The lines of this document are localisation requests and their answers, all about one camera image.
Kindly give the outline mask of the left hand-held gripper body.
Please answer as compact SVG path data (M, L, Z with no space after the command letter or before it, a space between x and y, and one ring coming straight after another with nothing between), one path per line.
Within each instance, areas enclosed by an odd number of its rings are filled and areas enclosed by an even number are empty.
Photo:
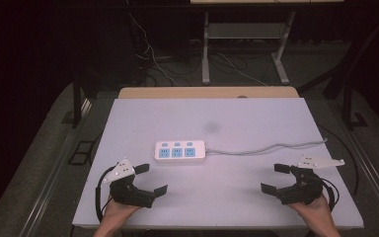
M115 202L134 206L152 206L154 192L138 189L133 182L136 178L134 168L127 158L123 158L103 175L103 183L110 185L110 195Z

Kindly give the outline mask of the aluminium floor rail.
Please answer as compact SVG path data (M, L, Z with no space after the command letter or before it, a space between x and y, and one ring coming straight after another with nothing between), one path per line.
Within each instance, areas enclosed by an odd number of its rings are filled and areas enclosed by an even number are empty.
M370 161L368 154L364 150L364 146L359 141L355 132L351 128L348 128L346 123L342 121L340 107L334 103L329 104L329 107L331 108L331 111L335 115L338 124L346 135L347 140L352 146L357 164L368 179L372 190L379 199L379 173L376 171L374 165Z
M79 105L70 99L57 99L47 114L23 160L23 168L19 168L24 194L32 194L19 237L35 235L78 133L74 116L76 112L79 118L86 116L91 108L88 99L80 100Z

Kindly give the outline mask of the grey metal stand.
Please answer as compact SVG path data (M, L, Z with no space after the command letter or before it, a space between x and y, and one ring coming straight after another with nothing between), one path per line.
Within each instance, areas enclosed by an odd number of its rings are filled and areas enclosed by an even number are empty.
M273 52L271 60L283 85L289 84L289 79L281 61L296 12L288 13L284 22L278 23L214 23L210 14L204 14L203 41L201 58L201 82L210 84L208 43L210 40L279 40L278 48Z

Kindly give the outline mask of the person's left hand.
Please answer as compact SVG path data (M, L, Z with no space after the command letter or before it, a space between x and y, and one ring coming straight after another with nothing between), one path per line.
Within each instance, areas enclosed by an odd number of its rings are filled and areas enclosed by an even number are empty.
M118 230L139 209L140 206L121 204L111 198L101 224L109 229Z

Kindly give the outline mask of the black square floor frame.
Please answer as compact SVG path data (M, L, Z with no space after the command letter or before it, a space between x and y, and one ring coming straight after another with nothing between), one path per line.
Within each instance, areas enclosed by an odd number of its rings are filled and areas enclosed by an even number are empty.
M68 160L68 164L73 166L84 166L86 164L92 164L91 156L94 146L94 141L79 141L74 152Z

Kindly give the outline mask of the black metal stand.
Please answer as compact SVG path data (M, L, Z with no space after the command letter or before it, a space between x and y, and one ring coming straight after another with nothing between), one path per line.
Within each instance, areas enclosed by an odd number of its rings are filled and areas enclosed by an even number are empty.
M327 82L324 97L329 100L342 97L341 118L349 128L356 126L351 120L354 92L360 93L379 115L379 14L360 21L357 26L341 62L297 88L304 93Z

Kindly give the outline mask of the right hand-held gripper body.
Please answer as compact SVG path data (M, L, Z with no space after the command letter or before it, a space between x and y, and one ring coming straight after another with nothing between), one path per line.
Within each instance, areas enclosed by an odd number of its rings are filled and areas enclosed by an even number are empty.
M336 205L340 198L338 188L330 181L319 177L315 170L343 166L344 164L343 160L303 155L297 163L288 165L291 167L289 174L295 177L295 184L277 189L276 197L282 204L296 202L309 204L319 198L323 189L326 189L330 199L329 205Z

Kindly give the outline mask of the white power strip blue sockets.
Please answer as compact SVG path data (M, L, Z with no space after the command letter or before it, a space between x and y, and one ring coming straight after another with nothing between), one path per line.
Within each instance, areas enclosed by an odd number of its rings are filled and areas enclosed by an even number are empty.
M160 162L202 161L206 156L203 140L158 141L154 158Z

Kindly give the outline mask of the person's right hand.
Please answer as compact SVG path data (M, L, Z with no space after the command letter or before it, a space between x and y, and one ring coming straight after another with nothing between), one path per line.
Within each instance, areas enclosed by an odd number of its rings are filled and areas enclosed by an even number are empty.
M331 211L324 195L316 198L309 204L303 202L291 203L289 205L311 226L322 226L333 222Z

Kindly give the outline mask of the tan wooden table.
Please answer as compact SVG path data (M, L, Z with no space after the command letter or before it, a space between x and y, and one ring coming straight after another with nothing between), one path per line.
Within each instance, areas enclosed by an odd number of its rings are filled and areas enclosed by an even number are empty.
M123 88L120 99L298 98L293 87L137 87Z

